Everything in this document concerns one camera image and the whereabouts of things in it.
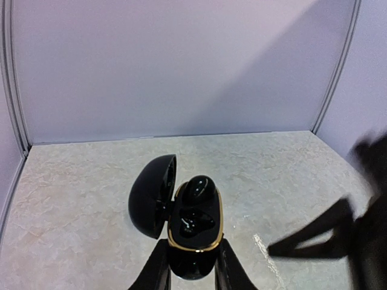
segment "blurry black object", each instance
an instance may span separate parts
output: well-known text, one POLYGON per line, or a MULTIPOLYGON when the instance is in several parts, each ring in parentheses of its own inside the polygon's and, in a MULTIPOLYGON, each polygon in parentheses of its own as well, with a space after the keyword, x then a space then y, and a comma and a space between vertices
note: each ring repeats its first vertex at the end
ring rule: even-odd
POLYGON ((387 289, 387 135, 359 142, 353 153, 372 187, 366 213, 354 219, 348 199, 340 199, 300 231, 270 245, 268 253, 298 259, 348 256, 354 289, 387 289), (327 242, 298 247, 329 230, 333 235, 327 242))

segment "marble floor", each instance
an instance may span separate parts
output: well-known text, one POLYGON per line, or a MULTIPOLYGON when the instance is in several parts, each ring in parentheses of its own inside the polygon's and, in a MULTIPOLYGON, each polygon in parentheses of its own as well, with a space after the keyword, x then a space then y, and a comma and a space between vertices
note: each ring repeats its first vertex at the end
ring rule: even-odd
MULTIPOLYGON (((345 259, 266 252, 344 195, 357 214, 366 207, 361 177, 310 132, 33 146, 2 237, 0 289, 128 289, 157 243, 131 223, 129 191, 168 153, 177 154, 177 186, 198 174, 215 181, 224 235, 258 289, 351 289, 345 259)), ((213 273, 196 282, 173 276, 172 289, 214 289, 213 273)))

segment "wireless earbud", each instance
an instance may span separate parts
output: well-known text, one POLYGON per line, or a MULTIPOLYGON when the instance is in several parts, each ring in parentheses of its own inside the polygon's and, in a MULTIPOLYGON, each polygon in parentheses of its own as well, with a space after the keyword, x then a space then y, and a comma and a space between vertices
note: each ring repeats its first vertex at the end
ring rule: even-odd
POLYGON ((213 228, 214 220, 197 208, 180 210, 180 235, 185 238, 194 237, 197 234, 213 228))
POLYGON ((188 183, 183 195, 184 205, 198 205, 212 199, 216 194, 215 183, 206 175, 198 175, 188 183))

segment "white wall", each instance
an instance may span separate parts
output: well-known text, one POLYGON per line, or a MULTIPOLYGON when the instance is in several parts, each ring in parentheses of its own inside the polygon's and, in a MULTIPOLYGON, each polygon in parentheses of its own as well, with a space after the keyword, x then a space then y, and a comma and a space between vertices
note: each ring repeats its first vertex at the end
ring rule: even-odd
POLYGON ((362 1, 350 53, 317 136, 350 160, 359 137, 386 125, 387 2, 362 1))
POLYGON ((33 143, 310 129, 353 0, 14 1, 33 143))
POLYGON ((21 162, 22 154, 13 133, 0 74, 0 228, 5 200, 21 162))

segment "earbud charging case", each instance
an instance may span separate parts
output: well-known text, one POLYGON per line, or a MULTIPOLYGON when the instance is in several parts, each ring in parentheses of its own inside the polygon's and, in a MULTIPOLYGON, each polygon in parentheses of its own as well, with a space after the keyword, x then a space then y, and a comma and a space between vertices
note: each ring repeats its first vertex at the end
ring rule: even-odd
POLYGON ((173 272, 185 279, 207 275, 216 261, 217 249, 223 238, 221 196, 196 206, 184 206, 182 197, 187 182, 176 192, 174 201, 177 160, 176 155, 153 159, 141 171, 129 194, 129 215, 135 227, 143 234, 158 239, 165 221, 168 221, 169 263, 173 272), (181 212, 195 209, 209 215, 214 226, 194 237, 184 237, 180 228, 184 222, 181 212))

